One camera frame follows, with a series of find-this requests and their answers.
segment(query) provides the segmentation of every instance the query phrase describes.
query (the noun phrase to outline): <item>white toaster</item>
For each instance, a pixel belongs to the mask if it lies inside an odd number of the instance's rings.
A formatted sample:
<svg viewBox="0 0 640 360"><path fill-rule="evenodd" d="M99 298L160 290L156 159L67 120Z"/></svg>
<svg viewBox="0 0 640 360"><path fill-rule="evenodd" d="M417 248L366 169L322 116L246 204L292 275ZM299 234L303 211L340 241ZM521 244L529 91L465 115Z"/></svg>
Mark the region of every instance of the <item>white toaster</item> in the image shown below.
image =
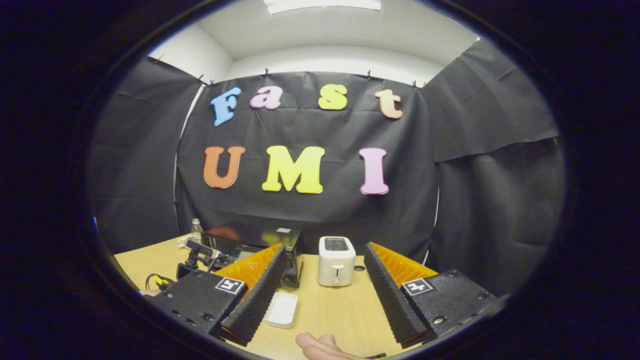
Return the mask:
<svg viewBox="0 0 640 360"><path fill-rule="evenodd" d="M343 236L323 236L318 248L318 283L323 286L347 286L353 278L356 252Z"/></svg>

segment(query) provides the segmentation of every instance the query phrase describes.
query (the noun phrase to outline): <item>plastic bottle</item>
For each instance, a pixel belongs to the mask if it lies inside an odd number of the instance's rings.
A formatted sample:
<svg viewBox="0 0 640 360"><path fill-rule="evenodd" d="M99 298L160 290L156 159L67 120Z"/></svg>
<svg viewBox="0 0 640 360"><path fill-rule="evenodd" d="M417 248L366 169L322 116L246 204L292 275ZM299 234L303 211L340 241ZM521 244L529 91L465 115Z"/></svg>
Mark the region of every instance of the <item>plastic bottle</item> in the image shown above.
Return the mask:
<svg viewBox="0 0 640 360"><path fill-rule="evenodd" d="M202 226L200 226L200 220L198 218L193 218L191 223L191 240L202 244L202 232L204 230L202 229Z"/></svg>

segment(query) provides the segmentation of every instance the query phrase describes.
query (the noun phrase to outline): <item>pink letter i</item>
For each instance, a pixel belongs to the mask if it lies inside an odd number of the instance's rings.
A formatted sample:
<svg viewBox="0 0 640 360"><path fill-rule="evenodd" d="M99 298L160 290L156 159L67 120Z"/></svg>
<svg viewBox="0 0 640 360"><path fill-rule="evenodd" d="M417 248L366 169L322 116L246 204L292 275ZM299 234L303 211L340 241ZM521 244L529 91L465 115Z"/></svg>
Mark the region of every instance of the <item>pink letter i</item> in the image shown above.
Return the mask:
<svg viewBox="0 0 640 360"><path fill-rule="evenodd" d="M382 158L387 155L384 149L368 147L358 151L364 159L364 185L360 192L365 195L382 195L389 192L382 171Z"/></svg>

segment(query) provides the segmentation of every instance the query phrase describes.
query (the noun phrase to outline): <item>ceiling light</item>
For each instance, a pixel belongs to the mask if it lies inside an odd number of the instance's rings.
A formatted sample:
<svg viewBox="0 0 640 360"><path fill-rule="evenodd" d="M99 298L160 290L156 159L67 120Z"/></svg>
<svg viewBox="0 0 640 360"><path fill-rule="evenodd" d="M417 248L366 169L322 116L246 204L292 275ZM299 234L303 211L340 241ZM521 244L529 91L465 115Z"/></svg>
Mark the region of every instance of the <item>ceiling light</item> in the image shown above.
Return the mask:
<svg viewBox="0 0 640 360"><path fill-rule="evenodd" d="M264 0L272 15L289 10L318 8L324 6L342 6L380 11L381 0Z"/></svg>

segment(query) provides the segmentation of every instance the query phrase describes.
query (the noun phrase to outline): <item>white ceiling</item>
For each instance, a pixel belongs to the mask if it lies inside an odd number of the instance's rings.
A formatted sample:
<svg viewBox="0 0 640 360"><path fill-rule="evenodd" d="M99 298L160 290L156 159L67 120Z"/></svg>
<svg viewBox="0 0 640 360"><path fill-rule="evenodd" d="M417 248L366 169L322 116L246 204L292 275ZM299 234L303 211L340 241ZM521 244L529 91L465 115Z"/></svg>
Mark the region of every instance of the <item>white ceiling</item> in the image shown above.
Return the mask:
<svg viewBox="0 0 640 360"><path fill-rule="evenodd" d="M270 15L263 0L240 0L199 25L233 60L316 45L374 47L448 65L477 35L415 0L383 0L382 9L311 8Z"/></svg>

